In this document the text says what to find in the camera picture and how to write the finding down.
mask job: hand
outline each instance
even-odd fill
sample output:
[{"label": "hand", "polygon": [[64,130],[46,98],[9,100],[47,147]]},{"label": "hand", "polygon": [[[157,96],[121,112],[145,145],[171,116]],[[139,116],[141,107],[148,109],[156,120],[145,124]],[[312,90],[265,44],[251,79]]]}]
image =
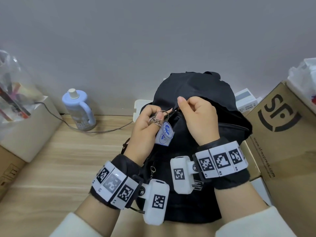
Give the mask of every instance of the hand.
[{"label": "hand", "polygon": [[211,103],[197,96],[188,101],[179,96],[178,105],[191,135],[200,146],[220,138],[216,109]]},{"label": "hand", "polygon": [[[143,109],[135,122],[131,139],[124,152],[125,156],[140,166],[143,165],[145,159],[152,151],[155,144],[156,134],[160,129],[155,123],[148,125],[150,116],[158,111],[161,111],[161,108],[156,105],[148,105]],[[164,114],[159,112],[156,115],[156,118],[163,120]]]}]

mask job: blue pitcher handle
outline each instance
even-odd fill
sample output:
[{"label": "blue pitcher handle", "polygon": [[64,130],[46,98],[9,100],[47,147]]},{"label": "blue pitcher handle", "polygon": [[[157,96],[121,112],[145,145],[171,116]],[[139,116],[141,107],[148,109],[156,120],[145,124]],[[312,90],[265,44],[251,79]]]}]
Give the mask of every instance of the blue pitcher handle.
[{"label": "blue pitcher handle", "polygon": [[90,107],[83,101],[81,101],[79,103],[79,105],[82,107],[82,109],[84,109],[84,111],[87,113],[88,118],[89,118],[89,124],[90,125],[94,125],[95,124],[95,117],[92,113],[92,110],[90,109]]}]

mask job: person's left hand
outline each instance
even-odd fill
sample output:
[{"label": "person's left hand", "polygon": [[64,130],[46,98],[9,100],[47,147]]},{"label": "person's left hand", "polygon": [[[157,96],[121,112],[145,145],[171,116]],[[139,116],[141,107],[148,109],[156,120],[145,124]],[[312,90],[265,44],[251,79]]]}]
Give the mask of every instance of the person's left hand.
[{"label": "person's left hand", "polygon": [[[156,105],[148,105],[143,109],[135,122],[131,138],[124,152],[125,156],[140,166],[143,165],[145,159],[152,151],[156,134],[160,129],[160,126],[155,123],[148,125],[150,116],[158,111],[161,111],[161,108]],[[164,114],[159,112],[156,118],[163,120]]]}]

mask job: white bottle cap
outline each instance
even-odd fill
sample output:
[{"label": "white bottle cap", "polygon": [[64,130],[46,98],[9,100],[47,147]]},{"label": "white bottle cap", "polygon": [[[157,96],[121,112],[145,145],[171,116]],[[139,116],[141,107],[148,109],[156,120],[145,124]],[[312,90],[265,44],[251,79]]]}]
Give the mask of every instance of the white bottle cap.
[{"label": "white bottle cap", "polygon": [[74,88],[69,89],[68,93],[69,93],[71,99],[77,99],[79,97],[76,89],[74,89]]}]

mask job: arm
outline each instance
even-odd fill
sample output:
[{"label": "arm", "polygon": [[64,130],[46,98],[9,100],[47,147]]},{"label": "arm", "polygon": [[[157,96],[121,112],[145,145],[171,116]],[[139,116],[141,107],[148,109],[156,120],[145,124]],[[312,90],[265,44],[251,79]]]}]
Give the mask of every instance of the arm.
[{"label": "arm", "polygon": [[[142,166],[154,147],[156,133],[160,127],[154,123],[148,125],[148,121],[152,113],[160,110],[161,108],[158,106],[148,105],[136,120],[131,139],[124,153],[134,164]],[[164,119],[161,112],[156,117]],[[120,210],[100,203],[89,194],[74,213],[66,216],[51,237],[111,236],[119,214]]]},{"label": "arm", "polygon": [[[219,138],[216,109],[206,100],[178,97],[187,127],[199,144],[206,147]],[[249,182],[244,169],[224,177],[214,178],[217,203],[225,225],[216,233],[227,236],[295,236],[275,207],[268,207]]]}]

